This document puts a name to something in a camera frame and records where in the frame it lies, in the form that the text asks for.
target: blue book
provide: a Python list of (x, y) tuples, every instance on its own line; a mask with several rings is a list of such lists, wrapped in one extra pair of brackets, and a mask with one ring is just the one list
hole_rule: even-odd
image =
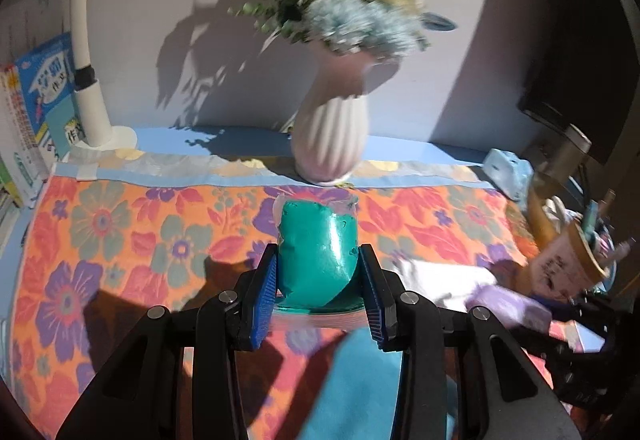
[(47, 163), (84, 138), (74, 99), (71, 36), (56, 36), (15, 61), (36, 142)]

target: book spine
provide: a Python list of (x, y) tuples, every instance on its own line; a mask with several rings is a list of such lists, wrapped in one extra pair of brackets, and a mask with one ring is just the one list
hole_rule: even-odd
[(42, 187), (42, 179), (33, 167), (28, 150), (21, 148), (18, 136), (19, 129), (11, 118), (11, 101), (6, 89), (6, 81), (0, 72), (0, 156), (11, 174), (23, 203), (33, 207)]
[(20, 197), (20, 192), (18, 191), (18, 188), (15, 187), (14, 180), (11, 178), (11, 175), (9, 175), (2, 159), (0, 159), (0, 183), (4, 189), (6, 189), (9, 196), (14, 199), (14, 202), (18, 207), (22, 207), (22, 197)]
[(44, 158), (36, 143), (36, 136), (31, 128), (29, 116), (24, 107), (24, 98), (22, 97), (22, 88), (20, 86), (20, 78), (18, 76), (18, 69), (15, 65), (12, 65), (6, 70), (6, 80), (8, 82), (7, 89), (9, 90), (9, 99), (11, 101), (11, 118), (14, 120), (15, 125), (19, 130), (20, 145), (22, 149), (28, 153), (31, 158), (32, 164), (35, 166), (35, 171), (42, 179), (49, 177), (50, 169), (44, 162)]

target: white lamp pole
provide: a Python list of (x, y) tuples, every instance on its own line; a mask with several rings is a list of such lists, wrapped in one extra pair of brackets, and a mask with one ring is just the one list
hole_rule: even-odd
[(76, 143), (89, 149), (135, 148), (138, 137), (132, 128), (111, 126), (104, 106), (100, 82), (95, 78), (89, 56), (86, 0), (70, 0), (71, 44), (76, 64), (76, 102), (85, 140)]

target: light blue hydrangea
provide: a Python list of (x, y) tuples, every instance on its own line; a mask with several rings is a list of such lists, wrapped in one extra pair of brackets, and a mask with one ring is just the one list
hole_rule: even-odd
[(377, 58), (401, 58), (424, 46), (416, 16), (377, 1), (315, 0), (303, 25), (311, 39), (339, 54), (367, 50)]

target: purple object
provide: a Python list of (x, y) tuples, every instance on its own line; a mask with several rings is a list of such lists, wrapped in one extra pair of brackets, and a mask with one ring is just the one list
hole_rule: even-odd
[(465, 301), (465, 306), (467, 310), (474, 306), (486, 306), (505, 328), (524, 326), (543, 334), (549, 333), (551, 312), (537, 301), (505, 287), (478, 287)]

